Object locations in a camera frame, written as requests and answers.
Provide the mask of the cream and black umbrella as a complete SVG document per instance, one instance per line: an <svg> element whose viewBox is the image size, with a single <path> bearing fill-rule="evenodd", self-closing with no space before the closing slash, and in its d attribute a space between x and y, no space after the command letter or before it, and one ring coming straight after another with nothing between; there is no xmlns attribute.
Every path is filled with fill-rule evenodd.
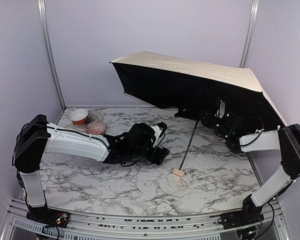
<svg viewBox="0 0 300 240"><path fill-rule="evenodd" d="M111 61L124 92L176 116L200 121L200 112L218 110L245 120L258 117L267 129L287 122L250 68L188 60L150 51Z"/></svg>

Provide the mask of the red patterned bowl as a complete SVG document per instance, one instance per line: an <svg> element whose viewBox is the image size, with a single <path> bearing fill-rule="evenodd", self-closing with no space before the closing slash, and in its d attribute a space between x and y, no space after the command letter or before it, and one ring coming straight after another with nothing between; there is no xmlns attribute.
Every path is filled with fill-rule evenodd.
<svg viewBox="0 0 300 240"><path fill-rule="evenodd" d="M107 124L103 121L94 121L87 125L85 131L91 135L102 135L107 130Z"/></svg>

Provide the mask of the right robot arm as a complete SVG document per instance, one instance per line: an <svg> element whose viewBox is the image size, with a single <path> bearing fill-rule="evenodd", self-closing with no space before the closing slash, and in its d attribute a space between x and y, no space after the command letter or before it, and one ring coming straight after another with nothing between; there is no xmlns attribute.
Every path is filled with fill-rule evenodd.
<svg viewBox="0 0 300 240"><path fill-rule="evenodd" d="M273 171L243 200L240 210L224 213L218 221L225 229L263 221L263 207L300 177L300 124L266 128L259 117L244 119L221 109L205 113L202 121L232 152L247 154L257 168L269 160L267 166Z"/></svg>

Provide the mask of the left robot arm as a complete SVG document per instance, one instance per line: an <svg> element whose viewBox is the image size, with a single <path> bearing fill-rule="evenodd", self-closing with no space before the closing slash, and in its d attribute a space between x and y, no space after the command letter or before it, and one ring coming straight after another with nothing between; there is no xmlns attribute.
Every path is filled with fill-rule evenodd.
<svg viewBox="0 0 300 240"><path fill-rule="evenodd" d="M44 154L67 154L123 167L139 162L160 165L169 154L167 148L159 146L166 130L164 122L152 126L135 123L120 135L93 136L62 128L38 114L21 128L12 154L18 183L26 195L26 218L56 229L66 228L69 222L70 213L48 207L40 177Z"/></svg>

